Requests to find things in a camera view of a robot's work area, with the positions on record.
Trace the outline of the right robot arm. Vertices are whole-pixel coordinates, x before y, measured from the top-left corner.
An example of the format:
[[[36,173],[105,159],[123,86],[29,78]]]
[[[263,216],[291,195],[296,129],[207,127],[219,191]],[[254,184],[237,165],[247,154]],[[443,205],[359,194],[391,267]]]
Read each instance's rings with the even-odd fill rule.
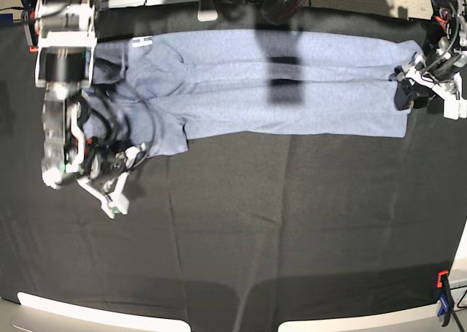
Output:
[[[123,189],[146,144],[116,150],[117,120],[89,104],[101,0],[36,0],[35,84],[44,88],[42,180],[58,189],[70,182],[97,198],[101,208],[125,214]]]

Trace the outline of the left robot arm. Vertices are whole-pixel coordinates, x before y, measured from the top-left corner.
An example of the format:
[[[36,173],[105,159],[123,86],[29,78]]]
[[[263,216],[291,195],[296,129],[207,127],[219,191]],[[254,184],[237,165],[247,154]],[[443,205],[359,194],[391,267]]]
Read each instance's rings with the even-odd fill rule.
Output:
[[[427,39],[395,70],[399,111],[426,108],[451,120],[466,118],[461,71],[466,68],[466,0],[431,0]]]

